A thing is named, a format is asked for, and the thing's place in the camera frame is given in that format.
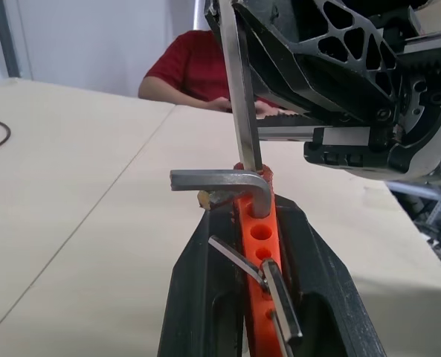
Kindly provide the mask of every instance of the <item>red shirt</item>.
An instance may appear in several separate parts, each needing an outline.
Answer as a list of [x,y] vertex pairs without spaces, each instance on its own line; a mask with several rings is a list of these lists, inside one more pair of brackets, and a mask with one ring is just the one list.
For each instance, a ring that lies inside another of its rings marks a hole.
[[177,37],[146,77],[160,78],[206,102],[218,97],[230,99],[222,49],[212,31],[192,30]]

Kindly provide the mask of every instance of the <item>person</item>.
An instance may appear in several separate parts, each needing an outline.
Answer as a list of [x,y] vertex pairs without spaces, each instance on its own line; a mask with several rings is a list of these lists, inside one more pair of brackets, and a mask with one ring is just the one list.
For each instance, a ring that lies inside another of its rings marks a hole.
[[[212,31],[191,30],[169,46],[147,72],[139,98],[221,112],[231,111],[227,71],[220,44]],[[279,109],[264,100],[255,102],[257,117]]]

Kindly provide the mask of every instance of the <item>person's hand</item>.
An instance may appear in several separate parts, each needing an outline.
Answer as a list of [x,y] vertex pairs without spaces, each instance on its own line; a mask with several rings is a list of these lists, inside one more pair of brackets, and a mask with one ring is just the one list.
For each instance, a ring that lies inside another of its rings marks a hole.
[[269,106],[267,103],[258,100],[255,102],[255,109],[257,110],[257,118],[263,119],[269,115],[278,115],[280,110],[278,108],[274,108]]
[[232,110],[232,103],[227,98],[220,97],[210,102],[206,102],[203,109],[216,110],[218,112],[226,112]]

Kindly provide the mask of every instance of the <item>orange plastic holder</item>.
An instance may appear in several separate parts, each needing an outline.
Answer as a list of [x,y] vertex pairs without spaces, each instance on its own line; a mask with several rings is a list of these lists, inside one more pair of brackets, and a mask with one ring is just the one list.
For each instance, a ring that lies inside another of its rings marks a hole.
[[[235,169],[242,168],[242,164],[235,165]],[[273,172],[266,165],[263,165],[262,177],[268,182],[271,190],[269,216],[256,219],[251,215],[251,197],[244,197],[236,202],[242,229],[243,248],[246,258],[256,266],[260,267],[264,259],[272,258],[281,268],[280,240],[272,186]],[[263,292],[258,282],[250,276],[248,276],[248,290],[252,322],[252,329],[248,331],[250,354],[252,357],[281,357],[280,345],[270,317],[274,309],[271,296]]]

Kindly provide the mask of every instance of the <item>table surface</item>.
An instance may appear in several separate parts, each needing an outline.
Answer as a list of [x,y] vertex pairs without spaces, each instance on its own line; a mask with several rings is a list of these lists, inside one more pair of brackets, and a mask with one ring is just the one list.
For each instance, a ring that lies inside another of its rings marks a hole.
[[[0,357],[155,356],[202,210],[169,171],[238,161],[231,115],[0,84]],[[262,143],[275,192],[350,270],[388,356],[441,356],[441,263],[384,183]]]

